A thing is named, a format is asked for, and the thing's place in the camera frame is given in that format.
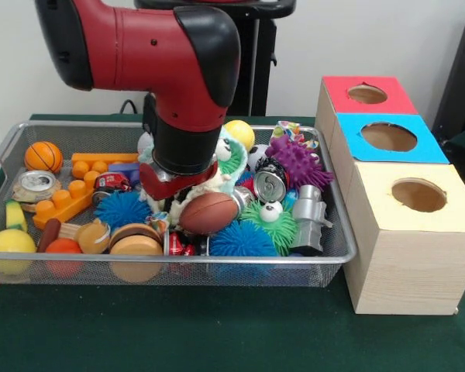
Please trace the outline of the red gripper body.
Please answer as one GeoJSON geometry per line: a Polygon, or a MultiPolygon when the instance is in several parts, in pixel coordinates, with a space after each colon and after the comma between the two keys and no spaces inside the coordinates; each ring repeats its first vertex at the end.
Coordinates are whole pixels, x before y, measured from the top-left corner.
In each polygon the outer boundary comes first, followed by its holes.
{"type": "Polygon", "coordinates": [[[139,164],[139,181],[144,191],[154,200],[170,198],[185,188],[194,187],[213,178],[219,166],[215,161],[200,174],[171,174],[157,163],[139,164]]]}

